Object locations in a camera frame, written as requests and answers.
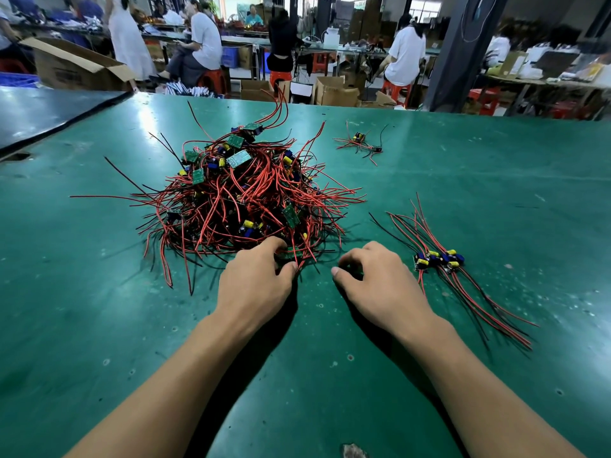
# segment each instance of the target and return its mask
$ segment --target woman in white dress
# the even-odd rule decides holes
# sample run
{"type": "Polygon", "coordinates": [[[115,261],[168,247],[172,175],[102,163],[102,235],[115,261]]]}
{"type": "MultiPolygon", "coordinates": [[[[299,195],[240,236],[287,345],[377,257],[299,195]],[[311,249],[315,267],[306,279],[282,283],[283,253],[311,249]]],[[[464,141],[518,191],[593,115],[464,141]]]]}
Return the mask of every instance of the woman in white dress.
{"type": "Polygon", "coordinates": [[[117,61],[127,64],[136,80],[156,74],[155,65],[140,30],[130,13],[130,0],[106,0],[104,25],[111,33],[117,61]]]}

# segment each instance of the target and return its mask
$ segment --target white t-shirt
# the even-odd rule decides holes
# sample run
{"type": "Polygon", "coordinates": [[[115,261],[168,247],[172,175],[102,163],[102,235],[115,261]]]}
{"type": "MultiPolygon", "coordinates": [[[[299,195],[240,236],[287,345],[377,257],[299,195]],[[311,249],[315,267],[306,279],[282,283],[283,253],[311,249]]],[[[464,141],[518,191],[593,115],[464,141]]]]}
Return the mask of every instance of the white t-shirt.
{"type": "Polygon", "coordinates": [[[191,18],[191,41],[202,47],[193,52],[193,57],[206,69],[215,71],[221,68],[223,46],[221,34],[214,22],[204,13],[196,13],[191,18]]]}
{"type": "Polygon", "coordinates": [[[486,63],[488,67],[494,67],[507,59],[507,54],[511,49],[511,43],[507,37],[493,37],[486,50],[486,55],[491,53],[486,63]]]}
{"type": "Polygon", "coordinates": [[[388,53],[397,58],[384,72],[386,79],[393,85],[405,87],[411,84],[420,72],[420,59],[424,58],[426,52],[426,38],[418,37],[416,30],[405,27],[399,32],[388,53]]]}
{"type": "MultiPolygon", "coordinates": [[[[9,17],[4,14],[3,10],[0,10],[0,19],[4,19],[5,21],[9,20],[9,17]]],[[[4,32],[0,30],[0,50],[6,49],[11,46],[11,41],[4,36],[4,32]]]]}

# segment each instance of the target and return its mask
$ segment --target person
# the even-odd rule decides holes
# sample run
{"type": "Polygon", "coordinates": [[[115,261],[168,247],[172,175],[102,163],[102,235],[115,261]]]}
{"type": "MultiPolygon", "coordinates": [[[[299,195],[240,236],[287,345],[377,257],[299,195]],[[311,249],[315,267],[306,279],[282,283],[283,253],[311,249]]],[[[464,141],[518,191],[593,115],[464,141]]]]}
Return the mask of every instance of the person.
{"type": "Polygon", "coordinates": [[[97,0],[81,0],[78,11],[81,17],[97,17],[100,21],[104,19],[104,10],[98,5],[97,0]]]}
{"type": "Polygon", "coordinates": [[[256,14],[256,6],[255,5],[250,5],[250,12],[246,16],[245,24],[246,25],[255,25],[255,24],[263,25],[263,19],[261,19],[261,16],[256,14]]]}
{"type": "Polygon", "coordinates": [[[511,49],[511,38],[515,34],[515,29],[511,24],[504,25],[490,41],[486,49],[485,66],[491,68],[503,63],[511,49]]]}
{"type": "Polygon", "coordinates": [[[163,1],[155,0],[155,11],[153,11],[153,17],[157,19],[163,19],[164,14],[167,13],[163,1]]]}
{"type": "MultiPolygon", "coordinates": [[[[182,456],[221,377],[291,292],[295,263],[277,273],[274,261],[274,253],[285,247],[282,239],[270,237],[238,252],[221,274],[212,314],[65,457],[182,456]]],[[[419,362],[471,458],[584,458],[432,311],[399,255],[369,242],[344,254],[331,274],[355,307],[419,362]],[[362,281],[345,270],[350,266],[362,269],[362,281]]]]}
{"type": "Polygon", "coordinates": [[[194,87],[205,71],[221,68],[223,47],[221,34],[210,19],[210,5],[191,0],[187,8],[191,20],[191,42],[179,42],[172,59],[159,73],[165,79],[180,79],[186,87],[194,87]]]}
{"type": "Polygon", "coordinates": [[[0,10],[0,59],[19,61],[30,74],[35,74],[34,64],[18,45],[20,40],[17,32],[11,28],[9,17],[3,10],[0,10]]]}
{"type": "Polygon", "coordinates": [[[268,26],[271,53],[267,58],[268,69],[273,72],[293,70],[293,48],[302,43],[297,37],[297,24],[288,17],[288,11],[281,9],[268,26]]]}
{"type": "Polygon", "coordinates": [[[412,17],[406,13],[397,23],[395,37],[388,55],[380,63],[371,81],[384,74],[384,79],[393,85],[405,87],[412,84],[420,73],[426,52],[426,38],[422,28],[411,24],[412,17]]]}
{"type": "Polygon", "coordinates": [[[155,65],[130,13],[129,0],[106,0],[103,24],[108,26],[117,61],[127,64],[136,80],[155,73],[155,65]]]}

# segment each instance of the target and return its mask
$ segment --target person in white shirt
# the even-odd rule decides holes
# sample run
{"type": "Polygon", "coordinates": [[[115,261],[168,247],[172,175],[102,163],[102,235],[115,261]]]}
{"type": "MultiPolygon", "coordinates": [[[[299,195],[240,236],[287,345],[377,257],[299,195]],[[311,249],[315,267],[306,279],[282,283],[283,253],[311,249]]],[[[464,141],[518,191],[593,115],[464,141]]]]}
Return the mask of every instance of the person in white shirt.
{"type": "Polygon", "coordinates": [[[191,0],[186,11],[191,19],[191,43],[179,42],[165,71],[159,76],[180,79],[184,86],[191,88],[205,71],[221,68],[223,48],[221,34],[210,19],[209,4],[191,0]]]}
{"type": "Polygon", "coordinates": [[[397,24],[398,32],[386,59],[382,61],[371,81],[384,73],[393,85],[405,87],[412,84],[420,73],[424,60],[426,38],[418,25],[411,24],[412,16],[403,14],[397,24]]]}
{"type": "Polygon", "coordinates": [[[498,66],[505,61],[511,49],[511,38],[514,34],[515,31],[513,26],[506,25],[500,29],[498,35],[493,37],[486,50],[486,68],[498,66]]]}
{"type": "Polygon", "coordinates": [[[17,42],[21,38],[11,29],[9,17],[0,10],[0,59],[14,59],[19,61],[28,72],[34,74],[36,68],[21,50],[17,42]]]}

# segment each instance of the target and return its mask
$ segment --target green tabletop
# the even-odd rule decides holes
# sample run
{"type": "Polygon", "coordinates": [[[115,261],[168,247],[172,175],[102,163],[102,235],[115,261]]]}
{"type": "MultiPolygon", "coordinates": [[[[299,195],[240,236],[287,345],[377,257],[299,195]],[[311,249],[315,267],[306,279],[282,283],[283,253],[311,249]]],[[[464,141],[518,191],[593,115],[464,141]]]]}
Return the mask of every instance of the green tabletop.
{"type": "MultiPolygon", "coordinates": [[[[274,106],[191,102],[215,136],[274,106]]],[[[409,263],[409,251],[368,212],[388,224],[384,211],[409,213],[418,191],[436,236],[466,257],[486,292],[541,327],[529,328],[531,354],[491,331],[488,352],[467,313],[429,275],[434,310],[587,456],[607,457],[611,126],[291,105],[286,124],[261,138],[292,130],[298,147],[323,120],[313,147],[319,161],[367,193],[341,221],[343,249],[378,240],[409,263]],[[345,137],[346,120],[351,132],[370,131],[371,143],[389,125],[378,167],[335,149],[332,138],[345,137]]],[[[3,457],[65,453],[214,310],[221,262],[197,270],[190,296],[181,262],[169,254],[170,289],[158,258],[142,258],[134,231],[146,207],[68,197],[134,191],[103,156],[137,182],[164,186],[176,163],[148,132],[163,132],[175,148],[203,136],[186,98],[139,94],[26,148],[31,156],[23,161],[0,163],[3,457]]],[[[304,269],[296,302],[230,369],[195,434],[194,455],[325,458],[355,442],[372,458],[461,456],[414,363],[353,319],[329,273],[339,254],[304,269]]]]}

